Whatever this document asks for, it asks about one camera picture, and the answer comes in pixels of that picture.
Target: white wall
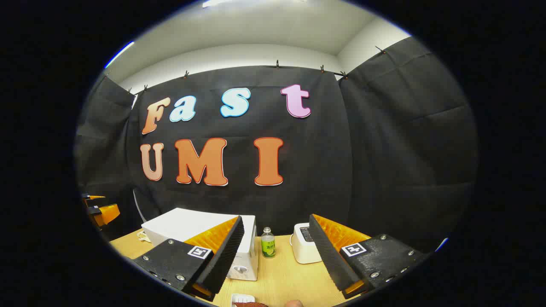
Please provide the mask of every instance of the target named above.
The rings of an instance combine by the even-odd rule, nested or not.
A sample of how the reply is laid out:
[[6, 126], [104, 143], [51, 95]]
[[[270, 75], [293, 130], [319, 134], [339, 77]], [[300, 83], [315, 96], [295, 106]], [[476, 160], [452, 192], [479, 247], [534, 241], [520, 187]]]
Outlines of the white wall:
[[126, 90], [132, 87], [131, 93], [138, 93], [144, 89], [144, 85], [151, 87], [179, 78], [186, 70], [191, 77], [207, 70], [275, 65], [277, 60], [280, 66], [320, 69], [324, 65], [324, 70], [331, 72], [342, 70], [337, 57], [319, 51], [282, 45], [240, 44], [200, 49], [168, 58], [144, 68], [120, 85]]
[[376, 17], [337, 54], [337, 58], [342, 70], [349, 73], [380, 52], [375, 46], [384, 50], [410, 36], [385, 19]]

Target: white appliance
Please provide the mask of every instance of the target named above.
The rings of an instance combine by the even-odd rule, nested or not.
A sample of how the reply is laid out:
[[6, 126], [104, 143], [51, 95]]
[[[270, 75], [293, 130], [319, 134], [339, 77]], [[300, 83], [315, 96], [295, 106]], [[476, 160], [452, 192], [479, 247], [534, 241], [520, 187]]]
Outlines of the white appliance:
[[309, 233], [309, 223], [294, 225], [294, 233], [290, 237], [290, 245], [298, 263], [307, 264], [322, 261], [311, 233]]
[[[237, 215], [215, 214], [175, 208], [155, 219], [142, 224], [142, 228], [154, 246], [171, 238], [185, 241], [216, 225], [226, 222]], [[233, 260], [228, 278], [240, 280], [258, 280], [259, 253], [255, 244], [256, 217], [241, 215], [245, 234]]]

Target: wooden table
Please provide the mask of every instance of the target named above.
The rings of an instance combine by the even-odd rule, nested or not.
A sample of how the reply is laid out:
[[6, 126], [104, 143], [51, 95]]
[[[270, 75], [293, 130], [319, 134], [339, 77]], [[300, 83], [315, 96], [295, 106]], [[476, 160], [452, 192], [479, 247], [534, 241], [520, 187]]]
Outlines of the wooden table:
[[[110, 243], [120, 254], [135, 259], [153, 248], [151, 243], [138, 239], [137, 233], [140, 231], [142, 229]], [[260, 237], [255, 239], [255, 244], [260, 246]], [[232, 293], [252, 295], [256, 302], [269, 307], [284, 307], [287, 301], [293, 299], [300, 300], [304, 307], [331, 307], [348, 301], [337, 290], [322, 262], [299, 264], [296, 261], [289, 239], [290, 235], [275, 237], [274, 258], [259, 254], [257, 281], [226, 278], [212, 303], [219, 307], [231, 307]]]

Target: red object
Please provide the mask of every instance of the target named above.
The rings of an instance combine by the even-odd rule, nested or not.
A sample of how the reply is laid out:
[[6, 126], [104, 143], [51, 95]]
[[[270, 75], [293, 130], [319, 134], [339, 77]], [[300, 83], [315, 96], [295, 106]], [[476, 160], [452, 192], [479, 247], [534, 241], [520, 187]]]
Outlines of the red object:
[[265, 304], [262, 304], [262, 303], [254, 303], [254, 302], [250, 302], [250, 303], [233, 303], [235, 304], [235, 306], [237, 307], [269, 307]]

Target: glass bottle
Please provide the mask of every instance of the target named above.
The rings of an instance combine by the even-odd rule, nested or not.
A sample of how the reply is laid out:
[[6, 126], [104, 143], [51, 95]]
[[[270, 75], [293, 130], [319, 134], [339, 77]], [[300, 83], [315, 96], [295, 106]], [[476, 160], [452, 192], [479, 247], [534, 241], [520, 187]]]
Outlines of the glass bottle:
[[262, 234], [262, 253], [266, 258], [275, 256], [275, 236], [271, 233], [271, 228], [265, 227]]

